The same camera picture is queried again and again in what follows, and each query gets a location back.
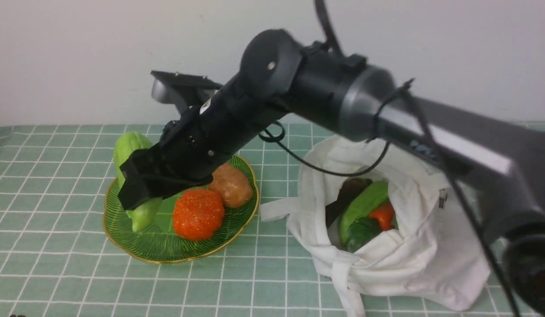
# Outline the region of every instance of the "gold rim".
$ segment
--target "gold rim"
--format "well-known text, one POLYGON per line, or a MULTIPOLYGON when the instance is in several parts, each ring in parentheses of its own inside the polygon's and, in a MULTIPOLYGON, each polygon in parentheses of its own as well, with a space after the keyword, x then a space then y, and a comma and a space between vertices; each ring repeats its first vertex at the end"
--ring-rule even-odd
MULTIPOLYGON (((140 261, 144 261, 144 262, 147 262, 147 263, 153 263, 153 264, 176 264, 176 263, 192 261, 192 260, 208 257, 209 255, 212 255, 212 254, 222 250, 229 243, 231 243, 235 238, 237 238, 243 232, 243 229, 245 229, 247 227, 247 225, 249 225, 251 220, 253 220, 253 217, 255 217, 255 214, 257 212, 257 209, 258 209, 258 207, 260 205, 260 201, 261 201, 261 194, 259 193, 259 188, 257 187, 257 178, 255 177, 255 172, 253 171, 253 168, 251 167, 251 165, 244 158, 242 158, 240 156, 236 156, 236 155, 235 155, 235 157, 242 160, 243 163, 245 163, 249 167, 249 171, 251 172, 251 175, 253 176, 253 185, 255 187, 255 192, 256 192, 256 195, 257 195, 257 199, 256 199, 256 203, 255 203, 255 208, 253 209, 253 212, 251 213, 251 216, 249 217, 249 219, 247 219, 247 222, 241 227, 241 229, 239 229, 239 231, 236 233, 236 235, 234 235, 231 239, 226 241, 220 247, 217 247, 216 249, 214 249, 214 250, 212 250, 212 251, 210 251, 208 253, 204 253, 203 255, 197 255, 196 257, 189 257, 189 258, 186 258, 186 259, 180 259, 180 260, 176 260, 176 261, 152 261, 152 260, 148 260, 148 259, 138 257, 137 255, 131 253, 128 250, 126 250, 125 247, 122 247, 119 243, 114 241, 114 239, 110 236, 110 234, 106 230, 106 211, 108 209, 108 191, 107 191, 105 193, 105 195, 104 195, 104 213, 102 213, 102 228, 104 229, 104 233, 108 237, 108 240, 110 240, 112 243, 114 243, 114 245, 116 245, 117 247, 119 247, 120 249, 125 251, 125 253, 128 253, 131 257, 133 257, 135 259, 138 259, 140 261)), ((112 185, 117 181, 118 181, 118 178, 117 177, 114 178, 114 180, 110 184, 110 187, 112 187, 112 185)))

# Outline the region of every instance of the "green checkered tablecloth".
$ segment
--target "green checkered tablecloth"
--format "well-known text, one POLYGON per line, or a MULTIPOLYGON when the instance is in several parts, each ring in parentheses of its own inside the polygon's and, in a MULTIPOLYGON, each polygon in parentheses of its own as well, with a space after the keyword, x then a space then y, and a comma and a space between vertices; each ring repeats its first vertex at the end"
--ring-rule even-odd
MULTIPOLYGON (((528 126, 545 130, 545 122, 528 126)), ((114 142, 125 131, 156 141, 161 130, 0 128, 0 317, 344 317, 331 281, 315 273, 285 221, 256 217, 225 250, 178 265, 143 263, 108 241, 101 221, 114 142)), ((331 135, 309 124, 287 133, 299 155, 331 135)), ((257 138, 239 155, 256 171, 263 203, 296 195, 299 164, 277 145, 257 138)), ((369 317, 509 315, 494 277, 464 314, 418 298, 363 299, 369 317)))

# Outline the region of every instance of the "green woven basket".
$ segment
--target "green woven basket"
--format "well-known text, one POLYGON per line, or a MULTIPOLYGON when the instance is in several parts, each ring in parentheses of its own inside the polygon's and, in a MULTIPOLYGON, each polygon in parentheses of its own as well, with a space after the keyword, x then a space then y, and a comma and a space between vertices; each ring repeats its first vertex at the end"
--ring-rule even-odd
POLYGON ((222 249, 249 224, 259 205, 259 190, 251 166, 239 156, 233 156, 229 163, 247 176, 253 189, 253 198, 241 207, 226 208, 222 226, 211 239, 194 242, 182 239, 174 232, 171 214, 175 201, 182 193, 164 200, 154 223, 133 233, 132 220, 128 218, 118 200, 119 187, 116 179, 106 193, 102 220, 106 235, 132 257, 149 263, 190 261, 222 249))

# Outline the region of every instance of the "white tote bag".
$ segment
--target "white tote bag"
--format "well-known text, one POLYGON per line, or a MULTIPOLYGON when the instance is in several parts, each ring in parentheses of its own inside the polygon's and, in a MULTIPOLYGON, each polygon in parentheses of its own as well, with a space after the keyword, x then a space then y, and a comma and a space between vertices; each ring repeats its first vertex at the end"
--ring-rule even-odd
MULTIPOLYGON (((381 140, 353 143, 333 136, 305 159, 327 170, 353 173, 371 166, 384 145, 381 140)), ((383 231, 355 253, 340 247, 337 222, 330 227, 334 232, 325 225, 325 206, 337 200, 346 178, 302 165, 298 197, 262 204, 261 221, 289 215, 289 231, 309 251, 317 273, 333 280, 349 317, 365 316, 360 293, 424 297, 457 311, 471 307, 490 269, 456 199, 439 207, 439 195, 449 187, 444 175, 430 175, 419 159, 390 146, 365 177, 388 181, 399 229, 383 231)))

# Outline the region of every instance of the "green cucumber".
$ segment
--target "green cucumber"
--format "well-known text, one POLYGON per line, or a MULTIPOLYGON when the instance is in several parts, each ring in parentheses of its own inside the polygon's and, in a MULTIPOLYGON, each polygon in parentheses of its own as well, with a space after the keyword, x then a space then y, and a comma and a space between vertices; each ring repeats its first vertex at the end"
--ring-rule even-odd
MULTIPOLYGON (((128 157, 130 157, 133 151, 147 149, 150 147, 152 147, 151 140, 138 132, 124 133, 120 138, 118 138, 118 140, 116 140, 116 144, 114 146, 114 162, 116 165, 116 174, 118 175, 118 185, 120 189, 122 189, 125 182, 120 166, 126 162, 126 160, 128 160, 128 157)), ((132 219, 133 232, 138 232, 145 229, 154 221, 161 202, 161 198, 150 199, 136 209, 126 211, 128 217, 132 219)))
POLYGON ((378 181, 370 184, 357 198, 355 198, 347 210, 341 216, 339 224, 339 237, 343 245, 347 244, 349 233, 347 230, 359 218, 368 216, 373 210, 388 200, 388 183, 378 181))

